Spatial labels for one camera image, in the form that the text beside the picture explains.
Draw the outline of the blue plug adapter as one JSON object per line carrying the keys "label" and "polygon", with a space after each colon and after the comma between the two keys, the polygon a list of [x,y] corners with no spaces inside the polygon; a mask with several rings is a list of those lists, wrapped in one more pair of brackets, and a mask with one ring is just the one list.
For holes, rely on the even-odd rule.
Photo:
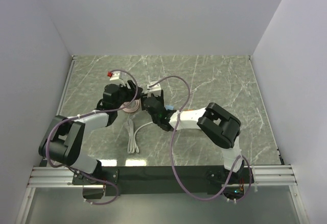
{"label": "blue plug adapter", "polygon": [[171,105],[165,105],[165,109],[166,109],[166,110],[171,110],[171,111],[173,111],[173,110],[174,110],[174,107],[171,106]]}

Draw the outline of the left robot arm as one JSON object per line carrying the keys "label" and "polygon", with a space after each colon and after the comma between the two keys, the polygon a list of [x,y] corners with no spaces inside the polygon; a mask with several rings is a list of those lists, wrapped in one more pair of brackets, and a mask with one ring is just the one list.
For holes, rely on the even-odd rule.
{"label": "left robot arm", "polygon": [[105,86],[103,98],[88,116],[55,116],[40,143],[39,155],[83,172],[90,184],[100,182],[104,179],[102,163],[81,152],[83,137],[96,129],[112,125],[121,106],[139,99],[142,91],[143,88],[132,80],[124,85],[111,83]]}

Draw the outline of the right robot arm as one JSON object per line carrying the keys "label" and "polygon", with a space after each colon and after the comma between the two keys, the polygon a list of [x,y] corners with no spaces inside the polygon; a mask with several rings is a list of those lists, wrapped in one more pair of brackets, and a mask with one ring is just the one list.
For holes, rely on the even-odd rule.
{"label": "right robot arm", "polygon": [[141,95],[142,110],[148,112],[154,124],[162,130],[201,130],[222,151],[224,176],[235,183],[242,177],[244,163],[239,159],[241,149],[239,135],[241,121],[216,103],[209,103],[205,108],[178,112],[164,106],[164,94]]}

